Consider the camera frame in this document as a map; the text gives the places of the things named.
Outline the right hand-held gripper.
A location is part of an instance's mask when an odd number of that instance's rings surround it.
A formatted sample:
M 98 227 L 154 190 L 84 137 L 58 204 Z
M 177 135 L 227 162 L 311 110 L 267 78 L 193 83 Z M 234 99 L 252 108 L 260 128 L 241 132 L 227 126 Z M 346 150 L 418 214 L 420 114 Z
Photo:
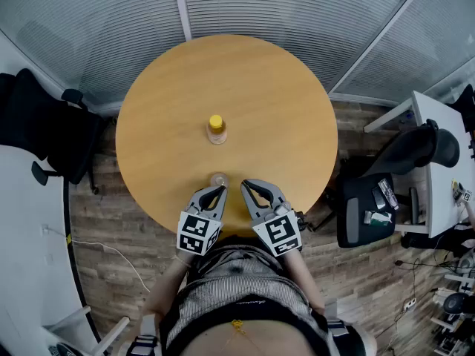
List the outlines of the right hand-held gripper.
M 300 250 L 301 231 L 295 211 L 286 201 L 280 188 L 261 179 L 245 179 L 240 191 L 248 208 L 252 229 L 274 257 L 283 256 L 291 250 Z M 255 193 L 268 202 L 261 205 Z

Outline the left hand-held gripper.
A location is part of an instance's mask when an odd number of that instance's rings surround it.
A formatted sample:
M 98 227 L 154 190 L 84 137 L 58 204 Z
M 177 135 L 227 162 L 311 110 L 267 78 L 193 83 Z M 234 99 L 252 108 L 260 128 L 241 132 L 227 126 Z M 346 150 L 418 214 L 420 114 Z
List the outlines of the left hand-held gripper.
M 196 191 L 186 210 L 180 213 L 177 248 L 203 256 L 217 242 L 223 227 L 222 216 L 228 189 L 209 186 Z

